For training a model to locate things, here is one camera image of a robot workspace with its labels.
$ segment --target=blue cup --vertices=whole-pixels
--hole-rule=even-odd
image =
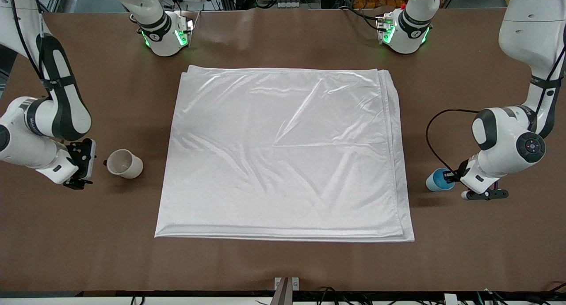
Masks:
[[[426,187],[428,190],[437,192],[454,188],[454,182],[447,183],[446,180],[444,180],[444,172],[449,172],[449,170],[446,168],[438,168],[428,176],[426,179]]]

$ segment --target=white robotic arm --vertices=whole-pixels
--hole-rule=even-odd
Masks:
[[[160,57],[169,57],[188,44],[192,21],[179,11],[164,11],[159,0],[118,0],[138,23],[145,44]]]
[[[65,146],[91,128],[63,47],[45,25],[37,0],[0,0],[0,43],[27,57],[48,97],[20,97],[0,118],[0,160],[33,168],[58,184],[81,189],[91,176],[96,144]]]
[[[424,43],[437,0],[409,0],[378,26],[382,43],[399,53],[412,53]],[[478,113],[472,132],[481,151],[461,163],[449,182],[461,181],[467,200],[494,198],[489,186],[507,174],[539,162],[546,152],[543,138],[554,126],[558,91],[564,78],[566,0],[510,0],[499,33],[499,45],[532,70],[527,100],[519,106],[487,108]]]

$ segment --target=white cup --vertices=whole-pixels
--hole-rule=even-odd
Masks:
[[[108,156],[107,169],[113,175],[133,179],[141,174],[143,162],[129,150],[119,149]]]

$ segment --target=white surface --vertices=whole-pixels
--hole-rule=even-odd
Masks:
[[[127,305],[131,297],[42,297],[42,298],[2,298],[2,305]],[[139,305],[141,297],[134,304]],[[269,304],[271,297],[146,297],[144,305],[260,305]],[[508,305],[534,305],[528,301],[505,301]],[[390,301],[373,301],[374,305],[388,305]],[[566,301],[550,301],[551,305],[566,305]],[[295,302],[298,305],[316,305],[314,301]],[[321,305],[334,305],[333,301],[324,301]],[[397,301],[395,305],[419,305],[416,301]]]
[[[129,150],[119,149],[108,156],[107,169],[113,175],[133,179],[143,171],[143,162]]]
[[[190,66],[156,236],[413,241],[389,72]]]

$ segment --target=black joint cap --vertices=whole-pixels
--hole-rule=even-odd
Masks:
[[[6,128],[6,126],[0,125],[0,152],[6,149],[9,143],[10,143],[10,131],[8,130],[8,128]]]

